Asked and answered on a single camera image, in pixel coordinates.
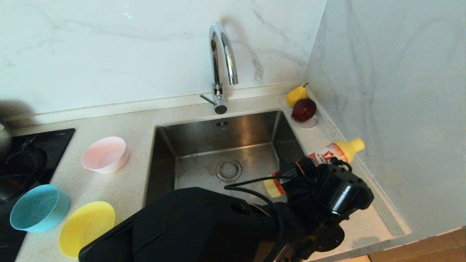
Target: yellow bowl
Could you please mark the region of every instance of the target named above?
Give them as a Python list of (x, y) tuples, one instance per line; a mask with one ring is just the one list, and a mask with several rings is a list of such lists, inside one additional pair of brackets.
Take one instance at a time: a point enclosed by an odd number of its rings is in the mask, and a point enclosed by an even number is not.
[(66, 220), (60, 232), (60, 250), (69, 257), (78, 257), (79, 251), (116, 225), (112, 205), (96, 201), (86, 204)]

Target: blue bowl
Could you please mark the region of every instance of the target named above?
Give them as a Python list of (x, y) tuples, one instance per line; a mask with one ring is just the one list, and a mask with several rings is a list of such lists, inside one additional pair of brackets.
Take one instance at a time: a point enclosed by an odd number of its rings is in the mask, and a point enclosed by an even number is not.
[(69, 209), (69, 197), (53, 185), (29, 190), (15, 204), (10, 224), (18, 230), (43, 232), (56, 226)]

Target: faucet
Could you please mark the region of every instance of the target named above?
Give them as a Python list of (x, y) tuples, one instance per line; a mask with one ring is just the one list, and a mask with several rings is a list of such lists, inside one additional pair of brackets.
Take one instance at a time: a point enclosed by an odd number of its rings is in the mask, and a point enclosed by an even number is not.
[(238, 73), (236, 72), (236, 63), (233, 55), (233, 48), (230, 44), (230, 38), (225, 28), (219, 22), (214, 22), (210, 25), (209, 40), (211, 47), (211, 59), (213, 69), (213, 83), (212, 83), (212, 96), (213, 99), (209, 99), (204, 95), (201, 97), (207, 100), (209, 103), (215, 106), (215, 112), (219, 115), (226, 112), (226, 99), (223, 92), (223, 84), (220, 82), (219, 77), (219, 61), (217, 55), (217, 42), (219, 42), (220, 48), (225, 55), (226, 69), (228, 72), (228, 80), (230, 85), (236, 85), (238, 83)]

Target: yellow pear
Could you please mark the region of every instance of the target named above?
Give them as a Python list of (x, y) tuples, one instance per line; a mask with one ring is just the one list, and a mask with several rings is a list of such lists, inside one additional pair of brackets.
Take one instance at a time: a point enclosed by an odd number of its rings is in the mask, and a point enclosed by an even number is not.
[(305, 85), (300, 85), (297, 88), (291, 90), (287, 95), (287, 102), (288, 105), (292, 108), (295, 106), (295, 103), (298, 100), (305, 99), (307, 97), (306, 94), (306, 83)]

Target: faucet spout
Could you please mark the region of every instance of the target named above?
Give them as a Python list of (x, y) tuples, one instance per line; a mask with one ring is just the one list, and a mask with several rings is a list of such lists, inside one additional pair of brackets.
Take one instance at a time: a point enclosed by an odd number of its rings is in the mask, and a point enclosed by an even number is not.
[(219, 22), (214, 22), (210, 25), (209, 30), (209, 39), (211, 47), (211, 58), (212, 58), (212, 69), (213, 69), (213, 79), (214, 85), (221, 86), (220, 76), (219, 76), (219, 61), (217, 54), (217, 43), (220, 45), (222, 53), (225, 55), (226, 69), (228, 73), (228, 80), (230, 85), (236, 85), (238, 83), (238, 73), (236, 72), (236, 63), (233, 54), (233, 48), (230, 43), (230, 38), (225, 28)]

